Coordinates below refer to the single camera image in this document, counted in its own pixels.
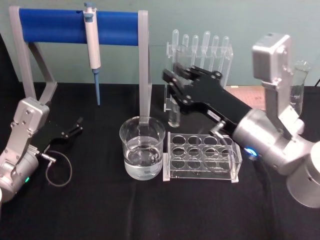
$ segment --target wall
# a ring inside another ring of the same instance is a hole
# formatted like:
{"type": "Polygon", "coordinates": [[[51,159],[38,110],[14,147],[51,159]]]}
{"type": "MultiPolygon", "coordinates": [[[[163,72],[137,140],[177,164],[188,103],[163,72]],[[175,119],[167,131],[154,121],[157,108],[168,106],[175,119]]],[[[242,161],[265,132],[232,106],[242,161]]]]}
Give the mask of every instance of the wall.
{"type": "MultiPolygon", "coordinates": [[[[318,0],[95,0],[102,11],[149,11],[151,77],[155,84],[163,83],[166,42],[173,29],[180,35],[211,31],[211,36],[227,35],[233,47],[229,85],[259,85],[252,77],[251,47],[264,34],[289,34],[293,40],[293,60],[314,62],[318,56],[320,37],[320,1],[318,0]]],[[[0,33],[18,72],[18,60],[13,43],[9,5],[24,8],[83,9],[83,0],[1,0],[0,33]]],[[[84,44],[40,44],[45,58],[58,82],[92,83],[87,46],[84,44]]],[[[138,83],[138,49],[130,46],[105,46],[101,53],[101,83],[138,83]]],[[[32,60],[35,81],[43,77],[32,60]]],[[[314,85],[320,72],[308,77],[314,85]]]]}

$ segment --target beaker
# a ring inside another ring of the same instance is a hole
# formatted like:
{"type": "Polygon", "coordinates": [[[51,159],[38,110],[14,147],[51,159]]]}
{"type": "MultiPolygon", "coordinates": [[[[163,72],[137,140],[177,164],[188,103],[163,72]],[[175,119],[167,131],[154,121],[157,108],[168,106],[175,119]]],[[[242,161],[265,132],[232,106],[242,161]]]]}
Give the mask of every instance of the beaker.
{"type": "Polygon", "coordinates": [[[120,128],[124,166],[136,180],[153,179],[163,165],[166,129],[157,119],[135,116],[120,128]]]}
{"type": "Polygon", "coordinates": [[[305,60],[299,60],[294,64],[294,72],[290,92],[290,104],[300,116],[304,101],[305,80],[311,64],[305,60]]]}

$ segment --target black tablecloth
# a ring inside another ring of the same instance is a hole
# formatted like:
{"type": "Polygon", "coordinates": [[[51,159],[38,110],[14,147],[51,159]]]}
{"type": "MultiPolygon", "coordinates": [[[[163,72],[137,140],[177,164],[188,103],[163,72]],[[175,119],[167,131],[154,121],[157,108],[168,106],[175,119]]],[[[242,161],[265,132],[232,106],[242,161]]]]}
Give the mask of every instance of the black tablecloth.
{"type": "MultiPolygon", "coordinates": [[[[0,91],[0,150],[7,143],[21,86],[0,91]]],[[[42,88],[38,84],[37,92],[42,88]]],[[[70,184],[56,188],[45,179],[47,162],[17,196],[2,206],[0,240],[318,240],[320,210],[300,205],[288,193],[285,177],[243,156],[239,183],[130,178],[124,168],[121,124],[139,114],[136,85],[101,85],[101,107],[93,84],[60,83],[50,120],[70,127],[79,116],[83,134],[65,151],[71,159],[70,184]]],[[[206,133],[212,122],[199,114],[182,116],[170,128],[163,112],[164,87],[152,89],[151,116],[167,131],[206,133]]],[[[320,90],[305,89],[304,136],[320,140],[320,90]]]]}

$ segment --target blue foam bar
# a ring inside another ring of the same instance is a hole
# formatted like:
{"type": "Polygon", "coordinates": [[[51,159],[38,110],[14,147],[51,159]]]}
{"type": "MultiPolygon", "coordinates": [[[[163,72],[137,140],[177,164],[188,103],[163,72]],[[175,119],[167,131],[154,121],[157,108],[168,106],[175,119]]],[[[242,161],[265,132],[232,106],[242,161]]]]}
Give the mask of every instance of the blue foam bar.
{"type": "MultiPolygon", "coordinates": [[[[86,44],[82,10],[19,9],[27,43],[86,44]]],[[[98,11],[99,44],[138,46],[138,13],[98,11]]]]}

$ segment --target pipette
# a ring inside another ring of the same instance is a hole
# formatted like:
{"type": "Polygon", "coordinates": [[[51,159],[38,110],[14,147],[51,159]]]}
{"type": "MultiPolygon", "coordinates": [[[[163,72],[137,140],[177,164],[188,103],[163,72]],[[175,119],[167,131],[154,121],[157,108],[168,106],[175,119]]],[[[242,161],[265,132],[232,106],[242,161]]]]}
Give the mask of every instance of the pipette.
{"type": "Polygon", "coordinates": [[[209,72],[212,72],[214,69],[214,63],[215,63],[218,45],[219,45],[219,37],[217,35],[215,35],[215,36],[213,36],[213,39],[212,39],[212,46],[211,46],[212,58],[211,58],[210,64],[209,64],[209,72]]]}
{"type": "Polygon", "coordinates": [[[226,52],[228,49],[228,45],[229,45],[229,37],[224,36],[224,38],[222,40],[221,58],[220,58],[220,64],[219,64],[219,68],[218,68],[218,72],[220,72],[220,73],[222,71],[222,66],[224,65],[224,60],[225,60],[226,52]]]}
{"type": "Polygon", "coordinates": [[[188,34],[184,34],[182,37],[182,45],[188,47],[189,45],[189,36],[188,34]]]}
{"type": "Polygon", "coordinates": [[[206,31],[203,34],[203,39],[202,39],[202,46],[201,46],[201,61],[200,61],[200,68],[203,69],[205,65],[205,59],[206,59],[206,54],[209,46],[209,41],[210,41],[210,32],[206,31]]]}
{"type": "Polygon", "coordinates": [[[192,46],[191,46],[191,50],[192,50],[191,66],[195,65],[198,44],[199,44],[199,36],[194,35],[192,38],[192,46]]]}
{"type": "Polygon", "coordinates": [[[99,68],[100,62],[100,49],[99,49],[99,36],[97,25],[97,9],[92,2],[84,3],[85,9],[83,11],[84,26],[86,34],[86,42],[88,46],[88,55],[90,68],[94,74],[95,94],[98,106],[100,106],[100,89],[99,89],[99,68]]]}
{"type": "Polygon", "coordinates": [[[172,42],[171,42],[172,63],[176,62],[176,52],[177,52],[178,45],[179,45],[179,30],[175,29],[172,31],[172,42]]]}

